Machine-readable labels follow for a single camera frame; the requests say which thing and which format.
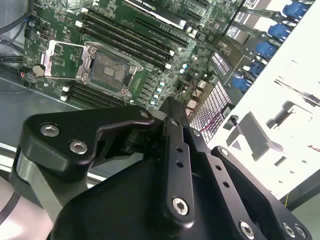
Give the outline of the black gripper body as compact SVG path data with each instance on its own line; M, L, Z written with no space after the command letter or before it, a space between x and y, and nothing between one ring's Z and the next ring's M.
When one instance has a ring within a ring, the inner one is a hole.
M53 240L233 240L219 175L194 129L168 128L146 160L72 199L60 212Z

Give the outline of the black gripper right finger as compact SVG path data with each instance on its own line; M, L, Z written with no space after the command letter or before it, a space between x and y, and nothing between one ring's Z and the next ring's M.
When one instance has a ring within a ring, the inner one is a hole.
M312 234L226 148L207 147L176 106L189 146L194 190L192 240L310 240Z

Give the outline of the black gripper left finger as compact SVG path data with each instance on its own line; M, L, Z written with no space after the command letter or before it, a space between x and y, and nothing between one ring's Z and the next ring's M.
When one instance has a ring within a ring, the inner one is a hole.
M168 128L184 129L168 97L152 114L137 105L36 114L22 127L18 175L55 222L75 197L161 149Z

